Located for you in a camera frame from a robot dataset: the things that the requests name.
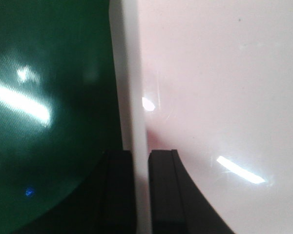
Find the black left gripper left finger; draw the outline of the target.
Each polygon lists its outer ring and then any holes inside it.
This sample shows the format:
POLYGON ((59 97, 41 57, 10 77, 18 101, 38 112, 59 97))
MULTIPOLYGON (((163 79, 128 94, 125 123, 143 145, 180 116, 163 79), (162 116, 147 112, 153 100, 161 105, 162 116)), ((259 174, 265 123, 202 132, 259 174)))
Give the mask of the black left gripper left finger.
POLYGON ((134 234, 137 226, 130 151, 105 152, 91 174, 23 234, 134 234))

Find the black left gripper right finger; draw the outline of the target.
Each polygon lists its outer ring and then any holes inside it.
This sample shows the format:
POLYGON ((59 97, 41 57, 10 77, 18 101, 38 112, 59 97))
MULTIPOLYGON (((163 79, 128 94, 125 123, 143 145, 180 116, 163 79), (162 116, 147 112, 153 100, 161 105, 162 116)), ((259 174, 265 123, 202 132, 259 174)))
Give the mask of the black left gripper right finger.
POLYGON ((154 234, 231 234, 185 169, 177 150, 153 150, 148 158, 154 234))

